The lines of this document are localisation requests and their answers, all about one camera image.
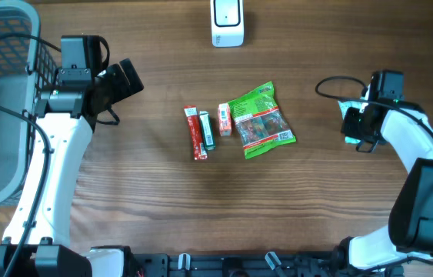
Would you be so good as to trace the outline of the teal white tissue pack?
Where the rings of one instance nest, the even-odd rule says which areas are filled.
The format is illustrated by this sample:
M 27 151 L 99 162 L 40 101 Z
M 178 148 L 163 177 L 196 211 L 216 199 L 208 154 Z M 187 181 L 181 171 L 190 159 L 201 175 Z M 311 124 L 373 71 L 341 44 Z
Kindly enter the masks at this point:
M 364 104 L 362 104 L 360 102 L 353 102 L 353 101 L 346 101 L 346 102 L 338 101 L 338 105 L 339 105 L 339 108 L 341 110 L 342 119 L 345 119 L 347 111 L 350 108 L 356 108 L 356 109 L 359 110 L 360 113 L 362 113 L 364 111 L 364 107 L 365 107 Z M 347 144 L 355 144 L 355 145 L 357 145 L 360 142 L 360 140 L 356 139 L 356 138 L 352 138 L 352 137 L 346 136 L 345 137 L 345 142 Z

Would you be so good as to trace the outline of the red stick pack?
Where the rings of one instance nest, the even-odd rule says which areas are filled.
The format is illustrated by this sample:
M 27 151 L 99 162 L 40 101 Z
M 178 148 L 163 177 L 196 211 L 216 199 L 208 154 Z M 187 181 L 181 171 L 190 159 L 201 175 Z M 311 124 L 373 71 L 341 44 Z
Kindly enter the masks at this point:
M 206 160 L 208 154 L 205 150 L 205 145 L 202 138 L 197 108 L 195 105 L 186 105 L 184 107 L 184 113 L 191 134 L 194 160 Z

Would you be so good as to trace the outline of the small red candy pack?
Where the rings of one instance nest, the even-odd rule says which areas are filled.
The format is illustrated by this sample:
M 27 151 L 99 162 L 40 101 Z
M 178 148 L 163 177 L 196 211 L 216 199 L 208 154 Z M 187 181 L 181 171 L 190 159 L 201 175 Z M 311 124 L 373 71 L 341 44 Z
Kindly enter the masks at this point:
M 218 130 L 220 136 L 231 135 L 231 113 L 228 103 L 218 105 Z

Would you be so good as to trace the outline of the green stick pack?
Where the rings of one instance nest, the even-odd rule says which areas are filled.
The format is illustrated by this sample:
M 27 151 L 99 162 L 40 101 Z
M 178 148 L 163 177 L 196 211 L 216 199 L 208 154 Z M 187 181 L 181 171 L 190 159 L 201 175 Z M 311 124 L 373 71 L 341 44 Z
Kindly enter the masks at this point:
M 209 113 L 206 111 L 200 111 L 199 120 L 202 127 L 202 138 L 205 144 L 205 149 L 208 151 L 215 150 L 215 139 Z

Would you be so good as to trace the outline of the green snack bag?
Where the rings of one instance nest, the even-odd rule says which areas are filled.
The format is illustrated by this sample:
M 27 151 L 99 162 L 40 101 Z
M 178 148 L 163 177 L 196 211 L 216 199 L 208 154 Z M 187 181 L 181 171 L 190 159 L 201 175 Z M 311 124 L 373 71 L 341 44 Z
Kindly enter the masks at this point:
M 289 124 L 275 101 L 273 82 L 266 82 L 228 102 L 246 159 L 280 145 L 296 142 Z

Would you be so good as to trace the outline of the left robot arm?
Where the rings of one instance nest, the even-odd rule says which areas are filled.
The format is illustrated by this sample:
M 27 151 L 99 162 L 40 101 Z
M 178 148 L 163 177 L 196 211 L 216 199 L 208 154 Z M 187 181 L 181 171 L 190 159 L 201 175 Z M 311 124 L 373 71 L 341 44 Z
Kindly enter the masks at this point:
M 72 198 L 98 115 L 144 86 L 130 60 L 109 61 L 98 35 L 65 35 L 62 64 L 38 93 L 27 123 L 35 130 L 32 160 L 18 208 L 0 243 L 0 276 L 138 276 L 128 246 L 69 248 Z

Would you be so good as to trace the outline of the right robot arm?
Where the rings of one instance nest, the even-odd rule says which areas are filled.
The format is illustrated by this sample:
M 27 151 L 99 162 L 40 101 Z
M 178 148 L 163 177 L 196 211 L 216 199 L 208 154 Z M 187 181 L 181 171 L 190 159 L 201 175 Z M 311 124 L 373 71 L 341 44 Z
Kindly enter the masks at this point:
M 376 71 L 360 98 L 336 98 L 351 103 L 341 131 L 358 140 L 356 150 L 365 143 L 371 150 L 389 144 L 408 173 L 388 224 L 338 247 L 345 259 L 340 267 L 359 274 L 410 261 L 433 265 L 433 128 L 419 105 L 405 101 L 403 84 L 401 72 Z

